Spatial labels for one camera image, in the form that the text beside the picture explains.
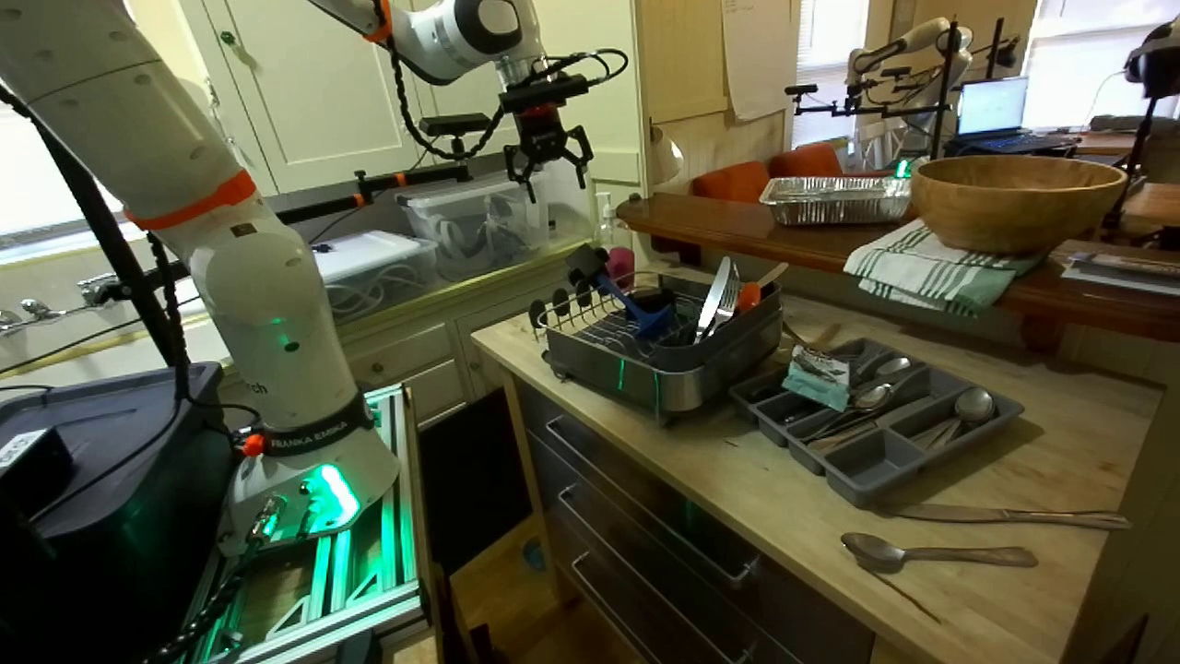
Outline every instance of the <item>wooden countertop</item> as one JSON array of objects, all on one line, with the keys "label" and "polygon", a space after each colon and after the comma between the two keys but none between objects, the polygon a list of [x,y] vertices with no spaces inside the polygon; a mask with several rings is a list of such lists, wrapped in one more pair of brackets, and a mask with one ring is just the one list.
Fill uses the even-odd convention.
[{"label": "wooden countertop", "polygon": [[[880,229],[783,229],[767,207],[701,197],[651,197],[615,209],[633,233],[839,272],[843,258]],[[1146,341],[1180,341],[1180,300],[1063,281],[1041,262],[999,300],[1002,310],[1063,325],[1093,325]]]},{"label": "wooden countertop", "polygon": [[[1026,358],[953,346],[880,319],[819,304],[785,304],[805,341],[879,341],[986,384],[1026,406],[1021,420],[976,450],[925,469],[896,499],[955,506],[1117,511],[1141,459],[1158,391],[1115,377],[1032,365]],[[476,332],[498,365],[585,420],[640,469],[710,511],[772,560],[848,609],[889,645],[928,659],[1063,659],[1109,536],[1029,524],[889,522],[837,499],[734,406],[701,410],[656,428],[650,413],[563,384],[542,362],[522,319]],[[889,582],[864,571],[839,530],[891,544],[1029,545],[1035,567],[912,563]]]}]

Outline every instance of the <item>drawer front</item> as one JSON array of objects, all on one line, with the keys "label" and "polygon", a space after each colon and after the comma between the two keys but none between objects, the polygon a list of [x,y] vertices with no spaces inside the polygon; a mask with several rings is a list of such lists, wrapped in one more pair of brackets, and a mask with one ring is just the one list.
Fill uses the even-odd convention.
[{"label": "drawer front", "polygon": [[533,391],[522,391],[528,428],[552,442],[584,475],[592,475],[608,490],[630,501],[630,511],[651,522],[651,539],[674,549],[701,577],[710,577],[719,588],[742,592],[756,567],[758,552],[697,511],[688,499],[672,490],[669,483],[640,472],[630,459],[600,442],[576,417],[556,413]]},{"label": "drawer front", "polygon": [[785,664],[792,659],[773,637],[744,621],[710,582],[681,567],[640,522],[580,475],[556,450],[533,438],[542,501],[552,530],[576,536],[633,577],[665,614],[708,643],[708,659]]},{"label": "drawer front", "polygon": [[417,423],[463,406],[463,380],[452,362],[440,362],[423,372],[404,377],[404,388],[412,391]]},{"label": "drawer front", "polygon": [[542,395],[522,391],[522,413],[533,438],[560,454],[576,472],[599,480],[608,496],[619,496],[665,549],[694,567],[694,577],[708,578],[721,602],[734,602],[756,629],[773,634],[783,649],[823,664],[870,659],[875,634],[864,622],[777,563],[758,560],[744,539],[677,490],[640,472]]},{"label": "drawer front", "polygon": [[677,622],[665,605],[619,567],[606,549],[580,539],[563,524],[549,524],[563,549],[556,552],[560,571],[580,588],[584,599],[612,621],[615,630],[651,664],[717,664],[710,645]]},{"label": "drawer front", "polygon": [[351,351],[351,369],[355,380],[371,391],[385,384],[401,384],[410,372],[423,372],[447,358],[452,358],[451,325],[431,325],[385,341],[377,351]]}]

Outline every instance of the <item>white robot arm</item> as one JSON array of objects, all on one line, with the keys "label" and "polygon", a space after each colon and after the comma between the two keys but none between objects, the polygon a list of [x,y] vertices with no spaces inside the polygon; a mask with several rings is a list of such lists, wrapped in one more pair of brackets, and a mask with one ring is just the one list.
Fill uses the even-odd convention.
[{"label": "white robot arm", "polygon": [[447,0],[394,13],[387,0],[308,0],[377,45],[394,45],[412,73],[451,84],[498,58],[509,84],[546,58],[531,0]]},{"label": "white robot arm", "polygon": [[6,0],[0,79],[188,265],[261,413],[270,447],[237,469],[222,549],[327,536],[387,496],[397,463],[365,420],[308,246],[120,0]]},{"label": "white robot arm", "polygon": [[[308,0],[326,14],[338,20],[365,40],[394,51],[394,67],[404,63],[417,79],[431,84],[451,84],[461,73],[494,63],[500,72],[498,113],[483,131],[490,138],[500,113],[514,113],[521,144],[505,147],[505,175],[531,193],[531,175],[542,163],[563,159],[576,166],[576,177],[585,186],[585,163],[592,159],[584,131],[563,131],[556,107],[571,95],[591,92],[615,79],[626,67],[626,57],[615,48],[600,48],[571,58],[546,58],[542,30],[531,0],[440,0],[423,13],[397,13],[390,0]],[[585,80],[580,73],[563,73],[576,58],[599,58],[600,79]],[[410,122],[410,138],[440,156],[440,159],[468,159],[447,156],[431,147],[422,131]]]}]

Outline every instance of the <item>wooden bowl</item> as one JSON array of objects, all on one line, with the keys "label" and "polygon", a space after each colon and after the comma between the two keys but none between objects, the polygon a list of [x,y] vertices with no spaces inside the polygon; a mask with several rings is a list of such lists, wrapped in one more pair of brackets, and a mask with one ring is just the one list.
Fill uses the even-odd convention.
[{"label": "wooden bowl", "polygon": [[1032,255],[1094,229],[1125,175],[1041,156],[969,156],[916,175],[916,209],[946,244],[986,255]]}]

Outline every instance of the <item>cutlery tray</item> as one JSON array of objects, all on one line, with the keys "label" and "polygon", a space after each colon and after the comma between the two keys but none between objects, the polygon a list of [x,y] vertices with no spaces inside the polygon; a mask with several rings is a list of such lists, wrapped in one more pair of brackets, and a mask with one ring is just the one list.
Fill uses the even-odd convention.
[{"label": "cutlery tray", "polygon": [[[851,372],[896,358],[901,351],[855,341],[837,351]],[[839,420],[843,413],[819,406],[783,388],[785,365],[750,377],[731,388],[731,400],[750,413],[767,438],[785,447],[805,469],[826,475],[826,483],[855,506],[875,501],[917,469],[945,463],[965,447],[986,442],[1012,423],[1021,406],[1008,395],[992,395],[997,410],[981,423],[953,423],[955,400],[981,384],[960,380],[923,358],[908,353],[916,369],[901,377],[868,372],[851,391],[870,391],[880,380],[902,380],[901,400],[879,417]]]},{"label": "cutlery tray", "polygon": [[650,410],[660,423],[728,400],[783,341],[777,289],[694,342],[703,289],[665,281],[674,290],[674,325],[656,341],[633,341],[622,310],[546,327],[546,362],[556,377]]}]

